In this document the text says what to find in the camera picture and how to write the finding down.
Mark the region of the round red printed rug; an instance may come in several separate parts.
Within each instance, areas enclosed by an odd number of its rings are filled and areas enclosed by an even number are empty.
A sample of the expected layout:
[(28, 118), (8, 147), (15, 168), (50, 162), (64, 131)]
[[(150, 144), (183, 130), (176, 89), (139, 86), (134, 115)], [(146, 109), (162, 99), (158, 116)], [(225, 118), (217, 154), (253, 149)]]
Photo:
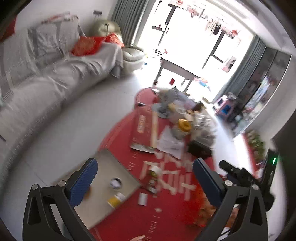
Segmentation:
[(101, 142), (140, 181), (151, 166), (158, 166), (163, 175), (158, 193), (148, 194), (147, 204), (138, 204), (144, 189), (140, 188), (90, 232), (97, 240), (194, 240), (206, 221), (200, 208), (204, 205), (203, 190), (183, 161), (157, 151), (155, 154), (131, 148), (135, 116), (132, 111), (119, 121)]

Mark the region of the white side table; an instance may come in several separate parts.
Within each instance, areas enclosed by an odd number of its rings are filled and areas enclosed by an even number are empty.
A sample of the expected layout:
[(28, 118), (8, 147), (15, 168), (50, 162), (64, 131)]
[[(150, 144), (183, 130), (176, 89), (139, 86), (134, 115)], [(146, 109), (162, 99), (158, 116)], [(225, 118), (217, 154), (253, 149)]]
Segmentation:
[(195, 79), (198, 79), (199, 76), (198, 75), (195, 75), (194, 73), (186, 70), (185, 68), (182, 68), (181, 66), (178, 66), (177, 64), (175, 63), (172, 63), (171, 61), (165, 59), (165, 58), (160, 58), (160, 67), (159, 67), (159, 71), (156, 75), (156, 78), (153, 82), (153, 85), (157, 85), (158, 84), (158, 78), (160, 77), (161, 75), (161, 72), (163, 71), (163, 69), (166, 69), (170, 72), (173, 72), (177, 75), (180, 75), (184, 78), (184, 81), (185, 80), (189, 80), (189, 83), (187, 84), (187, 86), (185, 87), (184, 89), (184, 92), (187, 92), (189, 86), (191, 85), (191, 83), (195, 80)]

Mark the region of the green potted plant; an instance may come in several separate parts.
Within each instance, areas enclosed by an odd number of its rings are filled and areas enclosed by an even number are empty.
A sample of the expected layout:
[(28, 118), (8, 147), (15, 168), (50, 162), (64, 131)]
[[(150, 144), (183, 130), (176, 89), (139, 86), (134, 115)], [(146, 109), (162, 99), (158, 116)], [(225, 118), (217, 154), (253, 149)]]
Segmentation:
[(246, 133), (246, 137), (248, 145), (250, 146), (255, 159), (263, 159), (265, 148), (264, 142), (261, 140), (260, 135), (255, 130), (251, 130), (250, 132)]

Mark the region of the beige tape roll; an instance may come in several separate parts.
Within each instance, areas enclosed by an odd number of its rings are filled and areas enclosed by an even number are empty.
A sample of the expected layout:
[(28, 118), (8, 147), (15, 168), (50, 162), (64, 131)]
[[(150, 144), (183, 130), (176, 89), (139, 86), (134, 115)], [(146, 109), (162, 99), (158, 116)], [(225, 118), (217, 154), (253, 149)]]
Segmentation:
[(150, 166), (148, 170), (148, 175), (152, 178), (159, 178), (162, 174), (162, 169), (158, 166)]

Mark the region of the shallow white tray box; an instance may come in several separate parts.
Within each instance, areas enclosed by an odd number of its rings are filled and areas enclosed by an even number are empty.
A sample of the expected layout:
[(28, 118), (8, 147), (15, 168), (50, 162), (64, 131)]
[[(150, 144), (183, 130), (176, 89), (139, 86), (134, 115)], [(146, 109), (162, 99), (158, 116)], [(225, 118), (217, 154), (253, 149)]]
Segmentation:
[[(97, 174), (90, 185), (90, 193), (79, 206), (74, 207), (78, 216), (88, 229), (95, 227), (114, 212), (107, 201), (118, 192), (128, 199), (140, 187), (140, 182), (107, 149), (97, 152), (93, 158), (98, 162)], [(112, 178), (119, 178), (122, 187), (114, 190), (110, 186)]]

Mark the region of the long red flat box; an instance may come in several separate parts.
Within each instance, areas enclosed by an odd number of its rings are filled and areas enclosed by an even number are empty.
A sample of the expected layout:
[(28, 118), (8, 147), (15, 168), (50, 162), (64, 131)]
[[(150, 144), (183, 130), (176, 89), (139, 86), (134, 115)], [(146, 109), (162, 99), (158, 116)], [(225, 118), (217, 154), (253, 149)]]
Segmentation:
[(151, 105), (135, 109), (130, 142), (130, 147), (133, 150), (150, 154), (156, 153), (156, 149), (153, 147), (153, 143), (151, 143), (152, 113)]

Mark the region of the yellow label pill bottle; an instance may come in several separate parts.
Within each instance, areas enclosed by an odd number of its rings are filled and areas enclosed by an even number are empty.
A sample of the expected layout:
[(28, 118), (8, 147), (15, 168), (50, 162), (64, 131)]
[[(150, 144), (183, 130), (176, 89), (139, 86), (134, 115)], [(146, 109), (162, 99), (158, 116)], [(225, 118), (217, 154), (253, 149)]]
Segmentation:
[(116, 194), (114, 194), (112, 197), (110, 197), (107, 200), (107, 203), (112, 207), (112, 208), (117, 208), (119, 205), (122, 204), (122, 202), (125, 201), (125, 196), (118, 192)]

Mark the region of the grey metal stand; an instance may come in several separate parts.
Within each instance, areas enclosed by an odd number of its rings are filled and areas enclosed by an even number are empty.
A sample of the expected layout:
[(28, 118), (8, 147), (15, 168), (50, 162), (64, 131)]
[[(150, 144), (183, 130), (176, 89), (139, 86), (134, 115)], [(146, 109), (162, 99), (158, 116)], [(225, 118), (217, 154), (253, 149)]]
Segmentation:
[(158, 114), (158, 117), (167, 119), (169, 117), (169, 104), (176, 100), (178, 95), (177, 88), (161, 89), (158, 92), (159, 103), (152, 105), (152, 110)]

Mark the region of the white masking tape roll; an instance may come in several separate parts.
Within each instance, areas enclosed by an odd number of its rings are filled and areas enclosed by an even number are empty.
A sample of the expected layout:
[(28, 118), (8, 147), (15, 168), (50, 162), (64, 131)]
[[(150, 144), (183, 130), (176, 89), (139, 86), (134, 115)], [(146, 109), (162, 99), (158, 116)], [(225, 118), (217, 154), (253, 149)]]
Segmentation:
[(122, 187), (122, 181), (118, 177), (114, 177), (110, 180), (109, 186), (114, 190), (119, 190)]

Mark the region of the grey covered sofa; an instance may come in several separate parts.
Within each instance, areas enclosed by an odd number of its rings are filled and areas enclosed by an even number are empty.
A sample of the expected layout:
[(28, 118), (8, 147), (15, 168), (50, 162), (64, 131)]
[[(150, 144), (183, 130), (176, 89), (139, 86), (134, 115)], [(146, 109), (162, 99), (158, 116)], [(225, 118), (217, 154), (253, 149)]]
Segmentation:
[(119, 74), (122, 50), (103, 43), (74, 56), (78, 21), (22, 29), (1, 43), (1, 172), (6, 173), (35, 130), (62, 104), (110, 73)]

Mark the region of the red embroidered cushion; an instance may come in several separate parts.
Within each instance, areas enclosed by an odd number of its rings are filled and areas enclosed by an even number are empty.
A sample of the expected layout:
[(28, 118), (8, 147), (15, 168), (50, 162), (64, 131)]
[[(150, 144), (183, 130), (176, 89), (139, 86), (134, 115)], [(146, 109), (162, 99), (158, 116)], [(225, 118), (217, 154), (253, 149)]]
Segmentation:
[(70, 53), (74, 56), (86, 56), (97, 53), (103, 43), (119, 45), (123, 48), (125, 45), (122, 39), (115, 33), (105, 37), (81, 37), (74, 45)]

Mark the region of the white small box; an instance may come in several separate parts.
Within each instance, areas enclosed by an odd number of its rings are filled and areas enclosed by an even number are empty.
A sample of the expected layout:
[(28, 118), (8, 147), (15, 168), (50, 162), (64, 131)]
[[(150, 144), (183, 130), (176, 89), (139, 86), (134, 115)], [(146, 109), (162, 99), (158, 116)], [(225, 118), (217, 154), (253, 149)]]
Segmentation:
[(148, 200), (148, 195), (146, 193), (140, 193), (138, 197), (138, 205), (146, 206)]

